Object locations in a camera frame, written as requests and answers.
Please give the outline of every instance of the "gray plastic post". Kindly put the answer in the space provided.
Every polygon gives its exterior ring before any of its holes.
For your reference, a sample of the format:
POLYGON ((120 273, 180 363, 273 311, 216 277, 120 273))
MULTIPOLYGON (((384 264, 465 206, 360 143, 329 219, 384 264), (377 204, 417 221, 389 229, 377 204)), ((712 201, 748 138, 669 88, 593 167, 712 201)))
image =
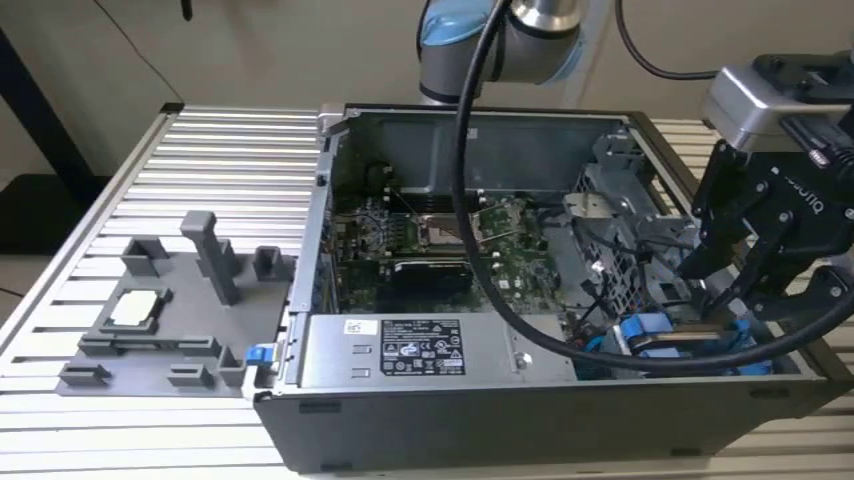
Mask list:
POLYGON ((196 245, 198 261, 202 270, 208 273, 220 303, 233 305, 240 301, 240 291, 230 278, 232 262, 228 261, 218 248, 213 225, 216 225, 216 216, 212 212, 186 212, 181 222, 181 235, 196 245))

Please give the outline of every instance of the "wire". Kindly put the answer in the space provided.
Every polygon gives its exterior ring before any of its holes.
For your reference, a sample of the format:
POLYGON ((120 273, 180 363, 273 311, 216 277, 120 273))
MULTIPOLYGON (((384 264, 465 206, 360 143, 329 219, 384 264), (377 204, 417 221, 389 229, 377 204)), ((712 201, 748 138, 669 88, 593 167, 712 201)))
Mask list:
POLYGON ((711 80, 717 75, 716 70, 707 70, 704 72, 671 72, 668 70, 661 70, 645 59, 637 47, 635 46, 635 42, 631 40, 631 36, 628 35, 628 28, 625 28, 625 15, 623 13, 623 0, 616 0, 613 5, 613 13, 616 15, 616 30, 619 30, 619 36, 623 39, 623 44, 625 45, 625 50, 628 50, 628 54, 631 58, 633 58, 637 65, 643 67, 643 69, 655 75, 657 78, 663 78, 664 80, 711 80))
POLYGON ((421 33, 424 32, 424 18, 426 17, 426 10, 429 9, 429 0, 424 0, 424 6, 421 7, 421 14, 417 17, 417 30, 414 31, 414 53, 417 54, 417 61, 421 61, 421 33))
POLYGON ((584 321, 587 321, 587 317, 589 317, 589 315, 596 310, 596 308, 599 308, 601 306, 601 304, 604 303, 604 299, 608 296, 608 277, 605 275, 601 278, 603 278, 603 280, 601 280, 601 291, 599 292, 599 295, 596 295, 596 299, 593 300, 592 305, 589 305, 589 307, 587 307, 587 311, 584 311, 584 314, 581 315, 581 318, 577 319, 576 330, 584 324, 584 321))
POLYGON ((373 225, 376 226, 376 233, 378 233, 378 242, 373 247, 370 247, 370 251, 376 252, 380 248, 382 248, 382 246, 385 245, 385 231, 382 230, 382 224, 376 219, 376 217, 368 215, 366 213, 336 213, 334 216, 344 218, 366 218, 368 220, 370 220, 370 222, 373 222, 373 225))
POLYGON ((680 250, 693 250, 693 246, 687 243, 676 242, 661 237, 640 237, 637 243, 649 243, 652 245, 660 245, 663 247, 672 247, 680 250))
POLYGON ((7 295, 11 295, 13 297, 23 298, 23 294, 22 293, 15 292, 14 290, 9 290, 7 288, 0 287, 0 292, 5 293, 7 295))
POLYGON ((573 225, 576 225, 579 227, 579 229, 581 230, 581 234, 593 242, 596 242, 597 244, 605 246, 607 248, 609 248, 611 250, 616 251, 616 252, 621 252, 621 253, 627 253, 628 255, 643 255, 645 252, 643 250, 635 250, 632 248, 627 248, 623 247, 621 245, 605 240, 604 238, 601 238, 599 235, 596 235, 596 233, 589 229, 589 226, 584 224, 583 221, 575 221, 572 222, 573 225))
POLYGON ((489 46, 497 33, 497 27, 501 24, 501 18, 506 14, 509 2, 510 0, 497 0, 492 7, 492 11, 480 33, 480 38, 477 39, 477 45, 474 46, 468 72, 465 74, 465 81, 462 82, 462 90, 456 108, 453 124, 453 176, 450 182, 453 215, 456 217, 456 223, 458 224, 460 239, 462 240, 462 245, 465 247, 465 257, 468 259, 468 264, 474 274, 474 278, 477 279, 480 289, 482 290, 482 293, 501 319, 530 343, 557 355, 604 367, 640 370, 659 374, 721 370, 740 365, 748 365, 779 357, 817 340, 833 328, 836 328, 851 316, 851 313, 854 313, 854 290, 844 294, 839 299, 839 302, 815 321, 805 324, 797 330, 776 337, 768 343, 747 347, 736 352, 721 353, 708 357, 648 358, 632 357, 613 353, 584 352, 583 350, 567 345, 561 340, 557 340, 540 332, 516 314, 516 312, 512 311, 512 308, 509 308, 506 302, 504 302, 501 294, 492 284, 489 269, 478 256, 477 239, 474 238, 473 230, 470 228, 470 220, 468 218, 468 208, 465 203, 465 148, 470 107, 480 81, 482 65, 489 53, 489 46))
POLYGON ((133 49, 133 51, 136 52, 136 56, 140 58, 140 60, 142 62, 145 62, 145 65, 148 65, 148 68, 150 68, 150 71, 154 72, 154 74, 157 75, 157 77, 160 77, 160 80, 162 80, 162 83, 165 84, 165 86, 169 88, 169 90, 172 90, 172 93, 174 94, 174 97, 177 97, 177 100, 181 103, 184 102, 184 97, 181 97, 181 94, 177 93, 177 90, 174 90, 174 87, 172 86, 172 84, 169 83, 169 81, 165 79, 165 77, 162 76, 162 73, 160 73, 160 70, 157 70, 157 68, 150 64, 150 62, 148 61, 148 59, 145 58, 145 55, 142 55, 142 52, 138 51, 138 48, 136 47, 136 44, 133 43, 133 40, 130 40, 129 35, 126 34, 126 32, 124 31, 124 29, 121 28, 121 25, 118 25, 118 22, 116 21, 116 19, 113 18, 113 16, 109 14, 109 11, 106 10, 106 8, 103 7, 103 5, 101 5, 99 0, 91 0, 91 3, 94 3, 94 5, 97 5, 97 8, 101 9, 101 12, 103 12, 103 15, 106 15, 106 18, 109 19, 109 21, 111 22, 113 26, 116 27, 116 30, 118 30, 118 33, 121 34, 121 36, 124 37, 124 39, 128 41, 128 44, 130 45, 130 48, 133 49))

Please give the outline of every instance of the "warning label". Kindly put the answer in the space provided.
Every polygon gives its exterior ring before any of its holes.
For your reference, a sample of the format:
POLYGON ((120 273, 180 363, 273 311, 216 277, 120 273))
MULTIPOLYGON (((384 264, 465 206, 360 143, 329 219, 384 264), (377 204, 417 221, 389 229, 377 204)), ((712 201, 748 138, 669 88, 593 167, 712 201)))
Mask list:
POLYGON ((464 375, 458 320, 382 320, 385 375, 464 375))

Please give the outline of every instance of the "blue latch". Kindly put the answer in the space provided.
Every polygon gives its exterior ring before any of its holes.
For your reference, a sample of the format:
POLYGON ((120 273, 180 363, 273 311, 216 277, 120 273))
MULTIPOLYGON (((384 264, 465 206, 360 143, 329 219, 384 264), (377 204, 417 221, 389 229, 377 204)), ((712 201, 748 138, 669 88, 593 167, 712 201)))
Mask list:
POLYGON ((258 367, 268 367, 274 360, 274 347, 272 345, 254 345, 245 352, 245 364, 258 367))

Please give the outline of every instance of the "slotted aluminum surface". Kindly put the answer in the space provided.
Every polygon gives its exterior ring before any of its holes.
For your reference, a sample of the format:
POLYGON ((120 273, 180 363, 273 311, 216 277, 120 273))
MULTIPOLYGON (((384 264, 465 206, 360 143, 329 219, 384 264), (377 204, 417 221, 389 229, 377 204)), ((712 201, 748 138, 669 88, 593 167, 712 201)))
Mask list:
MULTIPOLYGON (((59 252, 9 319, 19 328, 0 330, 0 341, 17 330, 0 356, 0 473, 110 480, 296 477, 280 466, 241 399, 50 393, 124 271, 116 255, 130 235, 157 234, 166 249, 186 250, 177 221, 201 208, 216 212, 217 233, 238 251, 273 244, 294 254, 298 247, 317 153, 314 113, 188 108, 161 123, 117 174, 114 195, 83 220, 79 241, 59 252)), ((693 121, 655 123, 699 176, 715 134, 693 121)), ((827 340, 854 366, 854 323, 827 340)), ((840 480, 854 477, 852 450, 848 395, 808 418, 769 422, 712 459, 386 472, 385 478, 840 480)))

